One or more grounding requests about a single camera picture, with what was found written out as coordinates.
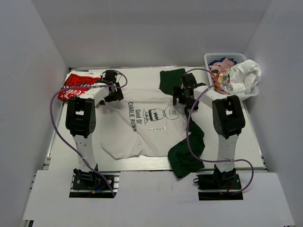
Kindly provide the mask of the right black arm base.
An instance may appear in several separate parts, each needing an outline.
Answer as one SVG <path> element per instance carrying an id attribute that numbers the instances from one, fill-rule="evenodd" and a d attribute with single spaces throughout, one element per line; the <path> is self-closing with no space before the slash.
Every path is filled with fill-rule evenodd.
<path id="1" fill-rule="evenodd" d="M 212 174 L 199 174 L 193 179 L 193 184 L 198 188 L 200 201 L 241 201 L 243 194 L 237 193 L 241 190 L 241 181 L 238 174 L 233 179 L 223 183 L 215 180 Z"/>

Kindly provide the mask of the white green Charlie Brown t-shirt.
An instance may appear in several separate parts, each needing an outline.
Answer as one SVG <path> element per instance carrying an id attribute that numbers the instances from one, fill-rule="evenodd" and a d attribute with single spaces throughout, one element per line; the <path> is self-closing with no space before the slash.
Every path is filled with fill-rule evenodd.
<path id="1" fill-rule="evenodd" d="M 160 72 L 158 89 L 123 90 L 121 101 L 97 109 L 97 139 L 115 160 L 131 157 L 167 157 L 177 178 L 204 168 L 201 156 L 204 132 L 188 120 L 189 108 L 173 106 L 173 88 L 182 85 L 184 68 Z"/>

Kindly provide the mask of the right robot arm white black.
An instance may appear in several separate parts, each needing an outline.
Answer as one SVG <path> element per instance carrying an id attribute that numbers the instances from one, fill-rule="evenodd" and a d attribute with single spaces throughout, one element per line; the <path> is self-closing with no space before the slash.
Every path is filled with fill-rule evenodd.
<path id="1" fill-rule="evenodd" d="M 213 126 L 218 134 L 218 155 L 213 161 L 215 171 L 221 174 L 235 172 L 236 144 L 245 118 L 238 96 L 222 95 L 204 83 L 197 83 L 192 73 L 181 77 L 182 85 L 174 87 L 173 105 L 183 104 L 190 109 L 189 118 L 193 111 L 198 110 L 201 102 L 212 109 Z"/>

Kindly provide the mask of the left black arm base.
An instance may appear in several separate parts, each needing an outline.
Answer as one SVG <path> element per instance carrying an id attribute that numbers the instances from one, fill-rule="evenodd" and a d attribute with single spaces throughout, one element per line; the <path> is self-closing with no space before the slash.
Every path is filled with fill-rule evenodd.
<path id="1" fill-rule="evenodd" d="M 105 173 L 104 178 L 94 172 L 73 170 L 70 198 L 112 199 L 118 191 L 119 173 Z"/>

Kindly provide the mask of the white colourful print t-shirt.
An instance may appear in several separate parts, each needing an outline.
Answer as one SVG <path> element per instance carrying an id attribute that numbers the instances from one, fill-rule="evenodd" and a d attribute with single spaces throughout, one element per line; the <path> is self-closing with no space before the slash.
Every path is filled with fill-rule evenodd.
<path id="1" fill-rule="evenodd" d="M 251 88 L 255 87 L 260 79 L 260 65 L 253 60 L 246 60 L 223 70 L 213 83 L 215 91 L 220 94 L 249 94 Z"/>

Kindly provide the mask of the blue garment in basket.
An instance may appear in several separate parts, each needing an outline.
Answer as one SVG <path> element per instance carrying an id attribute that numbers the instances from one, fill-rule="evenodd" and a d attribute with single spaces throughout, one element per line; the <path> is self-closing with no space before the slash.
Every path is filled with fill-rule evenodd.
<path id="1" fill-rule="evenodd" d="M 237 64 L 237 61 L 234 58 L 226 58 L 226 57 L 222 57 L 221 58 L 221 62 L 223 62 L 225 59 L 228 59 L 229 61 L 232 61 L 234 65 Z"/>

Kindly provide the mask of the white plastic basket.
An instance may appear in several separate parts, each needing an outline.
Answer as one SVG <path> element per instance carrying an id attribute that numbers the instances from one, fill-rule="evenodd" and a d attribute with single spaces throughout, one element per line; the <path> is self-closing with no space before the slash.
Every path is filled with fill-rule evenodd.
<path id="1" fill-rule="evenodd" d="M 242 63 L 246 61 L 246 57 L 242 53 L 235 53 L 235 52 L 213 52 L 213 53 L 206 53 L 204 55 L 205 66 L 208 67 L 209 64 L 213 61 L 222 62 L 224 58 L 233 59 L 237 63 Z M 240 100 L 246 100 L 250 97 L 257 96 L 259 94 L 258 86 L 251 88 L 249 94 L 237 94 Z"/>

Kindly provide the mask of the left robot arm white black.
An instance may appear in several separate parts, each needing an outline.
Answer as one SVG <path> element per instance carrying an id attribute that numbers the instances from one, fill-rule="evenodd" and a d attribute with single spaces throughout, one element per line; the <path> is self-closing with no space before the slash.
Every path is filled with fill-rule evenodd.
<path id="1" fill-rule="evenodd" d="M 98 171 L 92 144 L 92 133 L 97 125 L 96 106 L 124 98 L 121 88 L 125 85 L 119 84 L 118 76 L 123 74 L 117 70 L 106 70 L 84 94 L 68 100 L 65 125 L 75 142 L 81 171 Z"/>

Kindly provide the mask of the pink orange print t-shirt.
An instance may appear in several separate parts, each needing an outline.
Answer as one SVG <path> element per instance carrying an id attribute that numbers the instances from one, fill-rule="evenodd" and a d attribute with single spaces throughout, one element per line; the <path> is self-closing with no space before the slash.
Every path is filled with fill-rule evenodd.
<path id="1" fill-rule="evenodd" d="M 213 74 L 213 76 L 212 76 L 213 81 L 215 81 L 218 78 L 219 74 L 223 70 L 226 70 L 233 66 L 234 66 L 233 62 L 229 61 L 228 59 L 225 59 L 223 62 L 221 62 L 221 60 L 215 60 L 208 64 L 208 68 L 211 71 L 211 73 Z"/>

